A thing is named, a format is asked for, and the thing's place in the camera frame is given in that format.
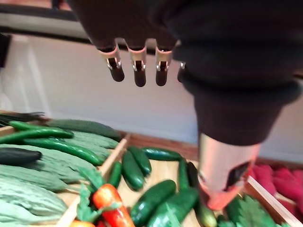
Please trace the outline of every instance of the white wall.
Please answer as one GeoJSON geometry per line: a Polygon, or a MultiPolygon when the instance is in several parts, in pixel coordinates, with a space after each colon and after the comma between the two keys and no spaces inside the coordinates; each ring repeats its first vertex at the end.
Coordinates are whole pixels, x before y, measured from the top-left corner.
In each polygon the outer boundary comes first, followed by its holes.
{"type": "MultiPolygon", "coordinates": [[[[193,98],[177,81],[173,62],[164,87],[155,83],[155,58],[147,57],[147,83],[134,84],[129,54],[115,82],[92,45],[16,35],[1,72],[0,108],[44,111],[50,117],[95,120],[114,128],[196,143],[193,98]]],[[[303,163],[303,99],[282,113],[261,155],[303,163]]]]}

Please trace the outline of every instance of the orange vegetable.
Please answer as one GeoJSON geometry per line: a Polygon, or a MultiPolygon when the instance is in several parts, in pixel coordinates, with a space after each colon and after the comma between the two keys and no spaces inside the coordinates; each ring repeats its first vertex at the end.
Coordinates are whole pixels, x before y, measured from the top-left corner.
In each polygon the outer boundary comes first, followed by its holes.
{"type": "MultiPolygon", "coordinates": [[[[114,202],[122,203],[121,197],[116,188],[108,183],[99,187],[99,189],[94,193],[92,200],[97,209],[108,207],[114,202]]],[[[131,217],[123,205],[115,210],[104,211],[102,216],[111,227],[135,227],[131,217]]]]}
{"type": "Polygon", "coordinates": [[[86,221],[73,221],[70,227],[95,227],[92,223],[86,221]]]}

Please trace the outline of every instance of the robotic hand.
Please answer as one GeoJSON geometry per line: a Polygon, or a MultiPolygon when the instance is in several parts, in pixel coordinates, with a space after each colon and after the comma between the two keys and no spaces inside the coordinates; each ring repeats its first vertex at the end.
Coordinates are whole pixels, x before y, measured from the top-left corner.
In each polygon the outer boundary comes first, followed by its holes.
{"type": "MultiPolygon", "coordinates": [[[[303,63],[303,2],[68,2],[112,69],[121,65],[113,54],[116,37],[126,40],[130,52],[156,38],[159,72],[169,63],[161,54],[180,41],[173,58],[182,62],[180,79],[195,98],[201,189],[210,208],[223,208],[244,186],[283,106],[300,94],[293,72],[303,63]]],[[[134,60],[134,69],[143,66],[134,60]]],[[[165,84],[165,77],[157,78],[165,84]]]]}

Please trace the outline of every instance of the red vegetable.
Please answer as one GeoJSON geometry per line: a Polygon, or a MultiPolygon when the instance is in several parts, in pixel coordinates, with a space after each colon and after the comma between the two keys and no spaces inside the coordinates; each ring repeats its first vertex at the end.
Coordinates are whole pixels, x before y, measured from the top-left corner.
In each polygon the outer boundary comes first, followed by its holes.
{"type": "MultiPolygon", "coordinates": [[[[122,203],[117,189],[108,183],[99,187],[99,189],[94,193],[92,200],[97,209],[108,207],[114,202],[122,203]]],[[[102,216],[111,227],[135,227],[131,217],[123,205],[115,210],[104,211],[102,216]]]]}
{"type": "Polygon", "coordinates": [[[254,172],[253,170],[251,170],[250,176],[251,176],[252,178],[254,178],[255,180],[257,180],[257,176],[256,176],[256,174],[255,174],[255,172],[254,172]]]}
{"type": "Polygon", "coordinates": [[[297,201],[303,197],[303,187],[297,181],[274,177],[274,185],[281,195],[293,201],[297,201]]]}
{"type": "Polygon", "coordinates": [[[280,168],[274,172],[274,177],[279,177],[288,181],[296,181],[296,178],[292,175],[289,169],[286,167],[280,168]]]}
{"type": "Polygon", "coordinates": [[[293,215],[296,215],[296,212],[295,212],[295,205],[288,202],[288,201],[285,201],[285,200],[280,200],[278,199],[278,201],[286,208],[288,209],[289,212],[291,212],[293,215]]]}
{"type": "Polygon", "coordinates": [[[270,165],[258,165],[258,167],[265,169],[268,175],[272,175],[274,173],[273,169],[270,167],[270,165]]]}
{"type": "Polygon", "coordinates": [[[297,208],[299,212],[303,215],[303,197],[297,200],[297,208]]]}
{"type": "Polygon", "coordinates": [[[262,185],[263,188],[266,189],[271,195],[276,194],[276,187],[271,181],[268,181],[267,179],[261,179],[258,181],[260,185],[262,185]]]}
{"type": "Polygon", "coordinates": [[[268,170],[263,169],[259,166],[254,166],[253,171],[254,171],[258,181],[259,180],[265,180],[265,179],[269,180],[269,181],[272,181],[272,175],[271,175],[271,173],[269,173],[268,170]]]}
{"type": "Polygon", "coordinates": [[[303,170],[301,169],[293,170],[293,176],[296,178],[298,183],[303,184],[303,170]]]}
{"type": "Polygon", "coordinates": [[[99,221],[96,227],[106,227],[103,221],[99,221]]]}

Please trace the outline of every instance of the red pepper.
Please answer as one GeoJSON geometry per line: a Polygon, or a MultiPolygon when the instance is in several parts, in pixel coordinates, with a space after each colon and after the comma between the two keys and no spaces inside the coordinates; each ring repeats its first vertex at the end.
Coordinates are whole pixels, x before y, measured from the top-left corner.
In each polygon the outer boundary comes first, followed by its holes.
{"type": "MultiPolygon", "coordinates": [[[[108,207],[114,202],[122,203],[116,188],[108,183],[99,187],[92,199],[97,209],[108,207]]],[[[135,227],[124,205],[115,210],[104,211],[102,216],[111,227],[135,227]]]]}
{"type": "Polygon", "coordinates": [[[106,227],[103,221],[99,221],[96,227],[106,227]]]}

